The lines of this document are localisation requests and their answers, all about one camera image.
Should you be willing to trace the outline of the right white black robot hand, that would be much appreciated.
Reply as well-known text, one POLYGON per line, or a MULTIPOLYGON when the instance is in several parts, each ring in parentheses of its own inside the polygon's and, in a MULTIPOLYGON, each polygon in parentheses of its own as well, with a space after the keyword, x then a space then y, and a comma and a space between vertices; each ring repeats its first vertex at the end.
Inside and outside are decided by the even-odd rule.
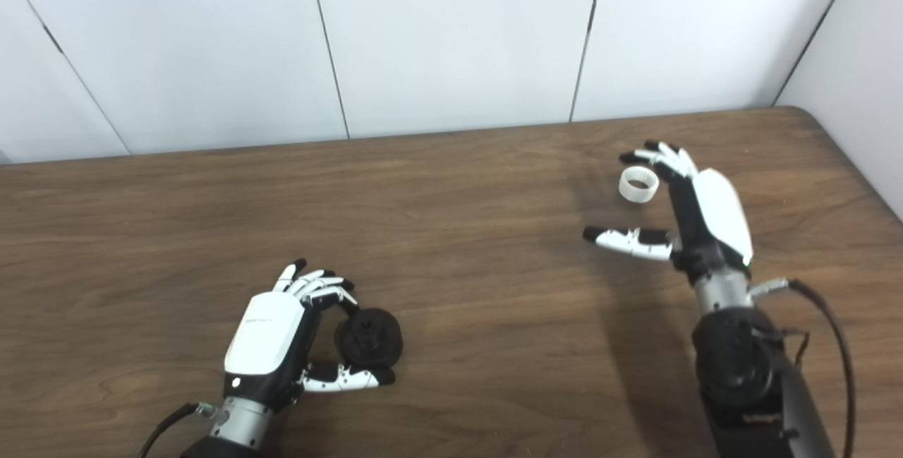
POLYGON ((713 168, 698 169, 687 150, 646 140, 619 156, 631 168, 648 166, 668 185, 677 232, 661 229, 585 227, 583 239, 633 258, 671 262, 691 284, 719 270, 751 278, 751 232, 732 182, 713 168))

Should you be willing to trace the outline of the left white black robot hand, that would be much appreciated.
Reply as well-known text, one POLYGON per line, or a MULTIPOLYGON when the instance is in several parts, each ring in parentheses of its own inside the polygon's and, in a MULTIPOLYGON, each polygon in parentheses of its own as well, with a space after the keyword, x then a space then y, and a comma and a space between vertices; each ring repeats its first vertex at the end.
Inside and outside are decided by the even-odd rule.
POLYGON ((273 288, 246 306, 224 358, 226 400, 280 411, 303 392, 371 390, 396 380, 393 368, 404 350, 396 316, 362 308, 351 281, 306 266, 304 259, 286 266, 273 288), (333 308, 347 316, 335 336, 341 359, 314 361, 314 340, 333 308))

